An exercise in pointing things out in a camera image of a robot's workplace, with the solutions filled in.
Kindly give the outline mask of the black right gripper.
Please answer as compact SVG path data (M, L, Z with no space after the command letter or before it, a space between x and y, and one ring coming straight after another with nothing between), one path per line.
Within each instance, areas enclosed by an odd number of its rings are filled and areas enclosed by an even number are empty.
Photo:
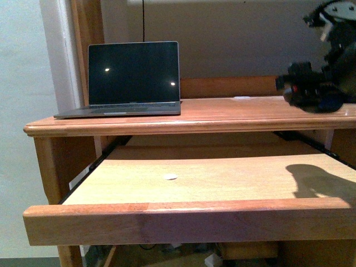
M345 103L329 66L317 72L312 70L310 62L292 63L287 74L275 79L275 87L283 92L289 105L309 113L336 112Z

